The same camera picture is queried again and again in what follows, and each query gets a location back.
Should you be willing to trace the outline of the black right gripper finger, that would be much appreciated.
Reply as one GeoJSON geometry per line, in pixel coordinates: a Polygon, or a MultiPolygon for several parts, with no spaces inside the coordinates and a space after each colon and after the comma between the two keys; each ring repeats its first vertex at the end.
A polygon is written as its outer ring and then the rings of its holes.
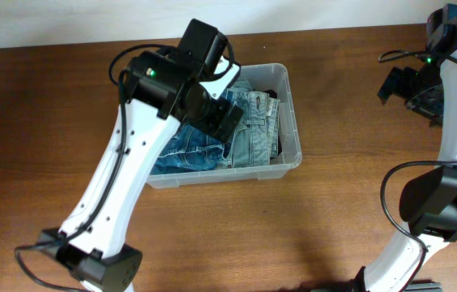
{"type": "Polygon", "coordinates": [[[403,97],[404,79],[403,71],[398,67],[393,67],[390,73],[387,75],[382,86],[378,90],[378,98],[385,105],[388,99],[395,95],[397,97],[403,97]]]}
{"type": "Polygon", "coordinates": [[[405,67],[404,73],[404,99],[409,100],[416,93],[416,80],[418,71],[411,68],[405,67]]]}

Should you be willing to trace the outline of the dark blue jeans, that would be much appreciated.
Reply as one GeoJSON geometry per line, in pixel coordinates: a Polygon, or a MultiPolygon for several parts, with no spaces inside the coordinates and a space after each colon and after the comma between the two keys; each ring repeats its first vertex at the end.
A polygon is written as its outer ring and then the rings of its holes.
{"type": "Polygon", "coordinates": [[[214,170],[229,154],[231,144],[222,143],[187,125],[164,146],[150,175],[214,170]]]}

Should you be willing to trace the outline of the light blue jeans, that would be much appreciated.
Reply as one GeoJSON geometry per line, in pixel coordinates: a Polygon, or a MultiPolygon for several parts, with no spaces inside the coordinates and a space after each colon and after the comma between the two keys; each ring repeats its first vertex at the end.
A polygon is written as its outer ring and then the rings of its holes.
{"type": "Polygon", "coordinates": [[[265,166],[270,164],[267,134],[268,95],[256,91],[247,79],[237,80],[222,97],[244,110],[233,132],[228,156],[216,168],[218,170],[265,166]]]}

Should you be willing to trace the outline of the black garment with tape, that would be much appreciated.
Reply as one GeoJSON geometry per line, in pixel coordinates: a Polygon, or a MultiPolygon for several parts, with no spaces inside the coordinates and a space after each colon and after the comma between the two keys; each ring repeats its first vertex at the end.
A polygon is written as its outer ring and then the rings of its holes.
{"type": "Polygon", "coordinates": [[[270,158],[276,158],[282,152],[282,145],[279,137],[280,100],[277,92],[274,90],[269,89],[265,91],[265,93],[269,96],[267,100],[267,134],[270,158]]]}

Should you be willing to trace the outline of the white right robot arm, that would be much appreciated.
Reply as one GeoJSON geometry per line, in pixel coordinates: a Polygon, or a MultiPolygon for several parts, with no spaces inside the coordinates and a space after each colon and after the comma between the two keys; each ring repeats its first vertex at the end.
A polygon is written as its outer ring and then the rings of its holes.
{"type": "Polygon", "coordinates": [[[427,172],[404,186],[391,241],[347,284],[349,291],[437,291],[438,284],[417,283],[415,276],[457,241],[457,5],[429,16],[425,48],[415,57],[421,69],[392,69],[378,97],[401,97],[409,110],[442,128],[438,158],[426,161],[427,172]]]}

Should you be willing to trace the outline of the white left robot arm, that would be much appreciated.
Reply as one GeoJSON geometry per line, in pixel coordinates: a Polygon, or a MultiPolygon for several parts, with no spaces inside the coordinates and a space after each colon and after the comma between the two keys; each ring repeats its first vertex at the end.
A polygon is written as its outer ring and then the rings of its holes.
{"type": "Polygon", "coordinates": [[[117,120],[92,180],[62,225],[38,238],[82,291],[132,290],[143,255],[126,232],[157,157],[183,125],[231,137],[243,112],[221,94],[239,73],[228,38],[197,19],[177,46],[144,45],[121,71],[117,120]]]}

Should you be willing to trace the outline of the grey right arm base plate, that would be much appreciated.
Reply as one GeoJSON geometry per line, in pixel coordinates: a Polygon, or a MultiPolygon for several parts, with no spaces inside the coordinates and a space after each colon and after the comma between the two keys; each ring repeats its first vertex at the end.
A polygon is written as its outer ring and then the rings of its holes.
{"type": "Polygon", "coordinates": [[[442,292],[442,285],[438,282],[418,282],[412,283],[404,292],[442,292]]]}

